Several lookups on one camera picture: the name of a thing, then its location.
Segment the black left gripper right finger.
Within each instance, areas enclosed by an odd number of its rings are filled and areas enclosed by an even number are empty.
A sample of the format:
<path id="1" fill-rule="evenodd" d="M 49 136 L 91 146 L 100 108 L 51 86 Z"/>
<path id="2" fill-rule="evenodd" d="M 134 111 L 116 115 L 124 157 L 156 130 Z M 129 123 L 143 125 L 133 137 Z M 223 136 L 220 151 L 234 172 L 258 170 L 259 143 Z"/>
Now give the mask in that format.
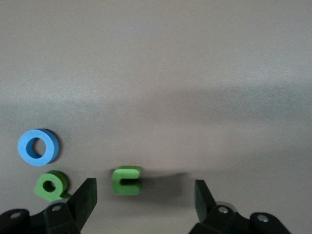
<path id="1" fill-rule="evenodd" d="M 199 222 L 191 234 L 290 234 L 274 215 L 257 212 L 245 218 L 226 203 L 218 204 L 204 180 L 195 181 L 195 210 Z"/>

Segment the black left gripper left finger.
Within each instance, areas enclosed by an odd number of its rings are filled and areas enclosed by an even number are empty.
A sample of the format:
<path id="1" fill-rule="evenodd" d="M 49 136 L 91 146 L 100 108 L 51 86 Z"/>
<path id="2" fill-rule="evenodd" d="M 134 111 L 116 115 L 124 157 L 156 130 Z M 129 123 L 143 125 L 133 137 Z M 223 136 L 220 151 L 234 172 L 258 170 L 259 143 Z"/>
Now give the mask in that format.
<path id="1" fill-rule="evenodd" d="M 12 209 L 0 215 L 2 234 L 79 234 L 97 204 L 97 180 L 86 179 L 66 201 L 56 201 L 40 213 Z"/>

